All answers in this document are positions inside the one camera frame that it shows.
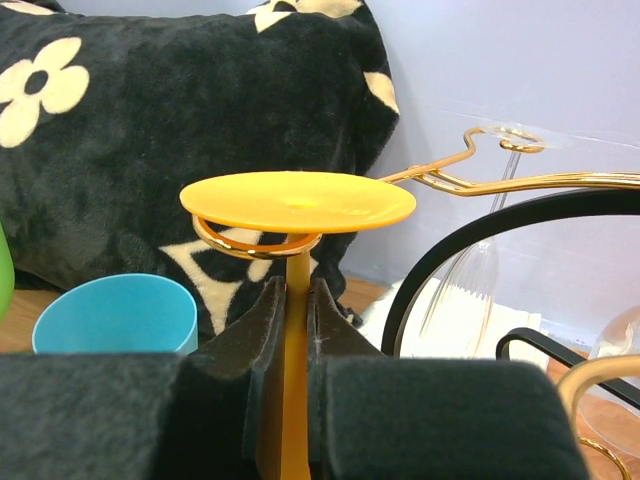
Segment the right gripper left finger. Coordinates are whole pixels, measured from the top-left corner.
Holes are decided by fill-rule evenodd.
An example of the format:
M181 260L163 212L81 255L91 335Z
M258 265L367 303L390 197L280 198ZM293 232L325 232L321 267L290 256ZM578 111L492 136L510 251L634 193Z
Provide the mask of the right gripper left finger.
M5 354L5 479L275 479L285 287L190 355Z

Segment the short clear wine glass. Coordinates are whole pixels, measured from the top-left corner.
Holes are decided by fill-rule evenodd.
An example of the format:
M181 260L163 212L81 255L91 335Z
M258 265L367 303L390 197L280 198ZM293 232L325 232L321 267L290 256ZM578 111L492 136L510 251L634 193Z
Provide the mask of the short clear wine glass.
M639 354L639 306L613 318L598 335L589 360ZM579 413L603 440L639 457L639 376L595 384L581 398Z

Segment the tall clear champagne flute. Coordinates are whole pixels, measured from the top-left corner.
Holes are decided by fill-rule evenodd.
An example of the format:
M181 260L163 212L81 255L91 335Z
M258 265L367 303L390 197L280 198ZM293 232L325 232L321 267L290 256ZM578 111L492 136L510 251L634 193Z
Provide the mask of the tall clear champagne flute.
M544 149L565 148L570 145L568 136L537 127L526 126L518 123L499 124L493 121L484 121L479 129L488 135L499 139L500 147L510 152L502 178L511 180L515 177L520 157L524 153L539 153ZM477 308L480 313L471 313L471 318L481 322L478 343L484 336L489 323L491 309L494 304L494 295L499 274L499 253L493 238L483 240L464 249L451 262L443 275L430 300L424 315L421 334L436 316L443 312L443 308L451 294L470 294L473 299L479 300Z

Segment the gold and black wine glass rack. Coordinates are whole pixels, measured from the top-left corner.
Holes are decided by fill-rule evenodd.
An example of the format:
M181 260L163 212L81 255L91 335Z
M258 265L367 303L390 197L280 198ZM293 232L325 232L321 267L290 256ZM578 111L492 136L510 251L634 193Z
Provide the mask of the gold and black wine glass rack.
M445 174L443 168L442 162L435 162L376 180L401 188L403 181L413 179L462 196L532 189L548 189L549 195L490 213L449 235L421 258L419 265L426 273L434 272L463 248L515 228L580 216L631 215L639 210L639 177L635 173L561 173L470 183ZM382 339L385 356L396 358L405 314L417 288L416 279L409 278L392 306ZM639 360L633 355L584 363L555 386L577 445L574 422L583 391L599 382L629 376L638 365Z

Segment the yellow plastic goblet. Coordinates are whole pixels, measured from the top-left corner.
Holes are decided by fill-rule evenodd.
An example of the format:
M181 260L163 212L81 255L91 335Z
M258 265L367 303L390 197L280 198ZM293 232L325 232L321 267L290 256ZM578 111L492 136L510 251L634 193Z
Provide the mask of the yellow plastic goblet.
M273 404L275 425L259 434L264 479L307 479L307 311L310 251L322 235L398 223L415 197L383 180L327 172L253 172L182 189L193 228L212 248L245 259L286 259L283 357Z

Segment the blue plastic goblet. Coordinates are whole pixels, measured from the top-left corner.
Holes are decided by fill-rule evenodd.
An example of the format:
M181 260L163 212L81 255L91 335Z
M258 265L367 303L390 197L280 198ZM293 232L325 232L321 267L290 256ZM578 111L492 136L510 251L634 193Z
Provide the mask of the blue plastic goblet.
M198 348L198 309L181 284L128 273L89 281L54 300L32 332L37 354L190 354Z

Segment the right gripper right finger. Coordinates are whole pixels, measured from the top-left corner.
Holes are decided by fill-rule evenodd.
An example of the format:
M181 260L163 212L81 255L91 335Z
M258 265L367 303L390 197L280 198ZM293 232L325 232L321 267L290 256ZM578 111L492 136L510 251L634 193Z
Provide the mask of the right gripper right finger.
M323 280L307 316L315 479L585 479L556 388L518 361L391 358Z

